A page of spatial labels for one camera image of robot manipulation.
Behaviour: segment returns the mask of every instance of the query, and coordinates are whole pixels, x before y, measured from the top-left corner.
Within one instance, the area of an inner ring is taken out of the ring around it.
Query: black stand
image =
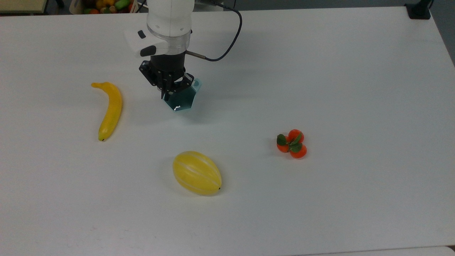
[[[430,4],[430,2],[431,0],[420,0],[420,2],[415,5],[405,4],[409,18],[413,20],[429,20],[431,14],[428,9],[428,4]]]

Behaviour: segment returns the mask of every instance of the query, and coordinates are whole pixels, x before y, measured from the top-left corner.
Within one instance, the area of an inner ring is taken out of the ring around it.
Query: yellow melon
[[[172,168],[177,182],[189,191],[210,195],[221,188],[220,171],[204,154],[196,151],[180,153],[175,157]]]

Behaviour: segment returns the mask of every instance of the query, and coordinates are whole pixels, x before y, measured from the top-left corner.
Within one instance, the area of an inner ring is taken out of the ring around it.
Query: robotic arm
[[[187,51],[190,44],[194,1],[148,0],[147,24],[139,30],[125,32],[128,44],[137,55],[150,56],[149,61],[142,62],[139,70],[152,86],[156,86],[161,91],[161,99],[164,99],[174,111],[180,107],[179,102],[188,101],[188,99],[192,102],[197,92],[197,90],[193,92],[186,90],[196,81],[194,76],[186,73],[185,55],[189,54],[208,61],[219,61],[231,50],[242,27],[242,16],[238,11],[214,0],[196,0],[236,12],[240,18],[240,26],[228,50],[217,59]]]

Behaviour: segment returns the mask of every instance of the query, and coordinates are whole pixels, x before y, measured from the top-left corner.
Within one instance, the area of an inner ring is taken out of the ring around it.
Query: banana
[[[99,88],[103,90],[109,96],[109,106],[107,107],[103,122],[101,122],[100,129],[98,130],[98,140],[104,141],[110,137],[115,127],[117,126],[123,101],[121,99],[121,94],[117,86],[109,82],[94,82],[91,84],[91,86],[93,88]]]

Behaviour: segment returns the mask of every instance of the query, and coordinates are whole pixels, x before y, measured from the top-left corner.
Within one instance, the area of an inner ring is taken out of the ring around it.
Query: transparent teal block
[[[190,109],[193,105],[194,97],[201,88],[202,82],[198,78],[194,79],[190,87],[185,90],[169,95],[165,101],[175,112]]]

